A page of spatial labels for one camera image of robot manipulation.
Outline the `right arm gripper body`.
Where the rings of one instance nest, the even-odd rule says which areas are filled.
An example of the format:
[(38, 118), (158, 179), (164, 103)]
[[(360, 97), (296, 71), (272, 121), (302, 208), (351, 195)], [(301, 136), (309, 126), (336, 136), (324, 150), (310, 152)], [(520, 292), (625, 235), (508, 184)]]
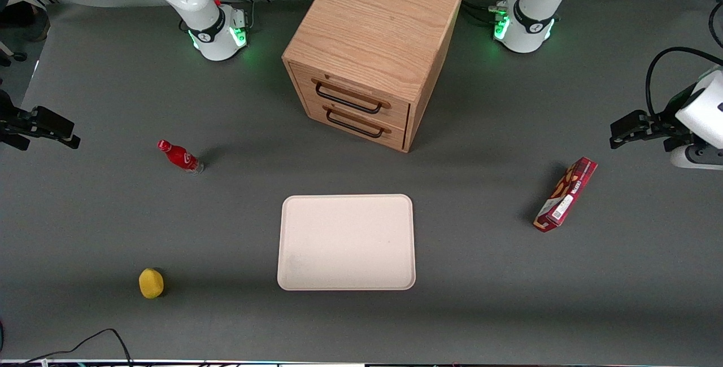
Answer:
[(10, 95), (1, 90), (1, 130), (16, 132), (20, 127), (20, 110), (13, 105)]

